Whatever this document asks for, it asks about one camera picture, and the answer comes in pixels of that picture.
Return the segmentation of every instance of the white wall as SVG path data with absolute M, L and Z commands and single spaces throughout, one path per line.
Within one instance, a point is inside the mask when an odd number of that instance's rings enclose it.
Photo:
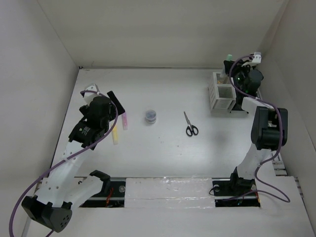
M 297 176 L 316 230 L 316 1 L 290 0 L 260 67 L 263 97 L 289 110 L 288 142 L 281 153 Z
M 19 195 L 49 168 L 77 67 L 36 0 L 0 0 L 0 236 Z M 26 215 L 19 208 L 16 236 Z
M 258 50 L 287 2 L 39 0 L 84 67 L 221 67 L 228 53 Z

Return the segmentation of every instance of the scissor handle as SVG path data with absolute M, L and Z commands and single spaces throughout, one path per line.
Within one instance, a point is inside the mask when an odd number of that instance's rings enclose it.
M 187 127 L 186 129 L 186 134 L 189 136 L 189 137 L 192 137 L 193 135 L 196 136 L 198 135 L 198 128 L 195 127 L 194 125 L 191 125 L 192 127 L 192 130 L 190 129 L 190 126 Z

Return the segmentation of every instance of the round plastic container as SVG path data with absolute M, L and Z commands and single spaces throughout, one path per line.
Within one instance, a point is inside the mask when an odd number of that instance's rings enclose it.
M 147 110 L 145 113 L 145 120 L 147 123 L 153 124 L 157 120 L 157 114 L 154 110 Z

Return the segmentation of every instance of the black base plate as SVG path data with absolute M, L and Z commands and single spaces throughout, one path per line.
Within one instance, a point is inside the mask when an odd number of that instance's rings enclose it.
M 239 196 L 242 195 L 244 193 L 247 193 L 250 191 L 249 187 L 238 187 L 237 190 L 232 190 L 229 187 L 229 180 L 214 180 L 213 181 L 213 187 L 214 185 L 218 185 L 218 191 L 214 191 L 214 196 L 221 196 L 221 197 L 234 197 L 234 196 Z M 255 193 L 252 194 L 248 194 L 247 196 L 256 196 Z

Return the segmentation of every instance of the white table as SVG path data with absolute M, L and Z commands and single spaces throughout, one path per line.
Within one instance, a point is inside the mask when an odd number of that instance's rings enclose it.
M 304 204 L 293 177 L 276 177 L 272 163 L 259 177 L 282 189 L 284 203 L 259 194 L 261 208 L 215 208 L 208 195 L 211 178 L 142 179 L 134 177 L 229 177 L 250 146 L 251 116 L 211 115 L 208 78 L 212 70 L 119 69 L 80 70 L 70 101 L 56 156 L 81 118 L 79 92 L 92 82 L 103 93 L 113 90 L 127 111 L 127 131 L 118 121 L 119 144 L 112 137 L 100 143 L 78 176 L 99 169 L 127 179 L 125 208 L 79 208 L 67 228 L 52 236 L 87 237 L 313 237 Z M 153 125 L 144 112 L 156 110 Z M 183 111 L 199 135 L 187 137 Z M 258 189 L 280 194 L 257 183 Z M 31 221 L 25 237 L 45 236 L 49 230 Z
M 128 130 L 118 120 L 118 145 L 109 136 L 91 153 L 77 176 L 95 169 L 112 177 L 229 177 L 250 146 L 252 116 L 212 115 L 208 80 L 213 70 L 96 69 L 80 70 L 54 157 L 61 156 L 68 136 L 81 119 L 80 95 L 96 83 L 102 93 L 112 90 L 127 112 Z M 145 122 L 154 109 L 157 122 Z M 188 137 L 183 112 L 198 127 Z

